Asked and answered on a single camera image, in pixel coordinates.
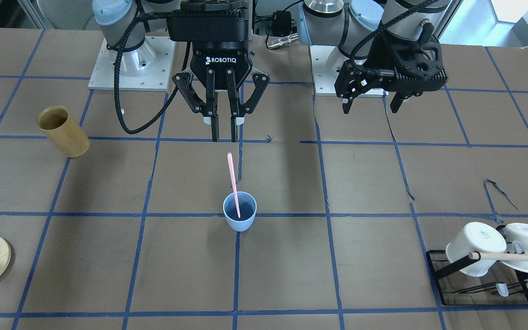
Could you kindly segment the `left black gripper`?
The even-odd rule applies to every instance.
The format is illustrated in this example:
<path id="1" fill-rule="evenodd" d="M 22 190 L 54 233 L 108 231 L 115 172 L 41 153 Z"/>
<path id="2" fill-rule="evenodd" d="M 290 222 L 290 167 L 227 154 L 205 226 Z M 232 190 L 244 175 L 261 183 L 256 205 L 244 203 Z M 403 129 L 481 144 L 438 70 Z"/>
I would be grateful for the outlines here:
<path id="1" fill-rule="evenodd" d="M 401 39 L 390 32 L 375 37 L 362 70 L 346 61 L 335 82 L 344 114 L 350 113 L 354 97 L 371 88 L 395 92 L 390 110 L 396 114 L 405 98 L 437 91 L 448 81 L 441 45 L 432 32 L 421 32 L 417 40 Z"/>

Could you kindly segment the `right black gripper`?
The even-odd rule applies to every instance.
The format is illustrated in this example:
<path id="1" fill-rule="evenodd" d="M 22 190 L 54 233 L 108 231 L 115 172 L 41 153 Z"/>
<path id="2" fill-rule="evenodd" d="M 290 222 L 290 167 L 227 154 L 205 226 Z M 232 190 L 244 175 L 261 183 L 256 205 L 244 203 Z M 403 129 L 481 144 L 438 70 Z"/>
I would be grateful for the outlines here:
<path id="1" fill-rule="evenodd" d="M 183 0 L 167 18 L 170 38 L 192 46 L 189 68 L 172 80 L 194 113 L 211 125 L 219 140 L 218 92 L 227 92 L 231 141 L 237 125 L 251 114 L 270 76 L 255 69 L 249 56 L 250 14 L 245 0 Z"/>

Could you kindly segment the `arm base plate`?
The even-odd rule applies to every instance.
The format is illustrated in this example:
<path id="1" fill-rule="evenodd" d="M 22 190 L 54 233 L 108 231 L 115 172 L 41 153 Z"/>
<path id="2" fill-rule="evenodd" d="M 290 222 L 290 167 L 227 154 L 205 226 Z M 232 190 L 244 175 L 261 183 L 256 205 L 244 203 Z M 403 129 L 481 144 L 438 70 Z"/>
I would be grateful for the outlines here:
<path id="1" fill-rule="evenodd" d="M 315 94 L 336 96 L 335 82 L 346 57 L 337 46 L 311 45 L 309 47 Z"/>
<path id="2" fill-rule="evenodd" d="M 165 92 L 170 86 L 176 43 L 168 36 L 147 36 L 144 44 L 123 55 L 120 67 L 121 91 Z M 116 51 L 103 40 L 88 88 L 113 90 Z"/>

